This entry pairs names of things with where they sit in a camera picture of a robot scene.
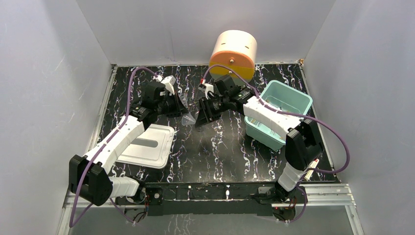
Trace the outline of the teal plastic bin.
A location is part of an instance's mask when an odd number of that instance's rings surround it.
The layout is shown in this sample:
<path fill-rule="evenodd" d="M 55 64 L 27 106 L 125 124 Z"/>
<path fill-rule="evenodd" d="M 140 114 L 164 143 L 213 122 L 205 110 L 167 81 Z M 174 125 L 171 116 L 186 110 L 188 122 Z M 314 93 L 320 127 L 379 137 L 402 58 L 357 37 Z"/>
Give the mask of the teal plastic bin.
<path fill-rule="evenodd" d="M 272 80 L 260 94 L 270 105 L 282 111 L 306 115 L 310 110 L 313 99 L 309 95 L 288 85 Z M 246 134 L 274 151 L 285 145 L 285 140 L 278 133 L 251 117 L 245 117 Z"/>

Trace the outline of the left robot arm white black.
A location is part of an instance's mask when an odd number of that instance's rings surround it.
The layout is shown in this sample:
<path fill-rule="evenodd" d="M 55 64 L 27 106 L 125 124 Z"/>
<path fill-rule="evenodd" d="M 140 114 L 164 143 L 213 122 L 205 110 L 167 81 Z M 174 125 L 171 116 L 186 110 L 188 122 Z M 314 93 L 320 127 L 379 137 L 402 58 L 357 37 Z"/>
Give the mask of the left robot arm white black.
<path fill-rule="evenodd" d="M 69 190 L 93 205 L 101 206 L 116 197 L 139 197 L 137 177 L 110 177 L 109 172 L 134 139 L 145 133 L 158 116 L 168 118 L 188 114 L 186 96 L 168 82 L 151 81 L 139 99 L 128 102 L 120 124 L 84 156 L 69 161 Z"/>

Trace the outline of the small clear beaker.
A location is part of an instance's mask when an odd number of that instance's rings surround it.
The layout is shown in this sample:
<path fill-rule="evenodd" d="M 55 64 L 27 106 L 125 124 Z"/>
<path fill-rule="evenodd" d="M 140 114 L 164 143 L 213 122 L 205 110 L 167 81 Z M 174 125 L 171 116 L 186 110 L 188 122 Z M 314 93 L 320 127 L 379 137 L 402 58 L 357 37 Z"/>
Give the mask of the small clear beaker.
<path fill-rule="evenodd" d="M 179 99 L 180 99 L 181 103 L 183 104 L 183 106 L 187 109 L 188 108 L 188 102 L 187 102 L 186 94 L 180 94 Z"/>

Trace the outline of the white bin lid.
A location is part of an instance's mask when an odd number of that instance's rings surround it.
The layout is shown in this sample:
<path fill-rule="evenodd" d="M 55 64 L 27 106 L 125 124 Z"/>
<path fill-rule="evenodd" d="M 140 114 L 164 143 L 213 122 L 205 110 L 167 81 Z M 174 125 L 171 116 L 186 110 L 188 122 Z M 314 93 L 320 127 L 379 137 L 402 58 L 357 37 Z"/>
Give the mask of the white bin lid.
<path fill-rule="evenodd" d="M 174 128 L 152 124 L 124 150 L 118 163 L 163 169 L 171 151 Z"/>

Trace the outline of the clear plastic funnel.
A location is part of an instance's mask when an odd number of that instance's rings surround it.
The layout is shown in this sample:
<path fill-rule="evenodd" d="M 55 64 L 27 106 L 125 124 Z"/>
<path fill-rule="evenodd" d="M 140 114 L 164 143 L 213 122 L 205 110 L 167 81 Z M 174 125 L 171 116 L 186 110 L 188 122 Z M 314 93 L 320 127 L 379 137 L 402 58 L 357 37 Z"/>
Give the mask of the clear plastic funnel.
<path fill-rule="evenodd" d="M 196 118 L 191 112 L 188 112 L 182 116 L 181 124 L 183 126 L 194 125 L 196 123 Z"/>

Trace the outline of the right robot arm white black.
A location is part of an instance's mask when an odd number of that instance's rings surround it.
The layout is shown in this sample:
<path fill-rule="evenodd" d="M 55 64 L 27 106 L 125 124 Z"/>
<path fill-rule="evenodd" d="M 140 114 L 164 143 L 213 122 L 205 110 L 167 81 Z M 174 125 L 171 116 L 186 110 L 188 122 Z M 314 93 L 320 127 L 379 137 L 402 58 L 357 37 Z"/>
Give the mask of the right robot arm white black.
<path fill-rule="evenodd" d="M 223 112 L 232 110 L 259 121 L 285 141 L 286 166 L 274 188 L 258 196 L 260 200 L 278 202 L 293 198 L 311 164 L 324 151 L 318 124 L 297 114 L 282 114 L 257 95 L 250 84 L 238 86 L 229 75 L 212 85 L 202 79 L 198 88 L 205 97 L 199 99 L 196 127 L 217 121 Z"/>

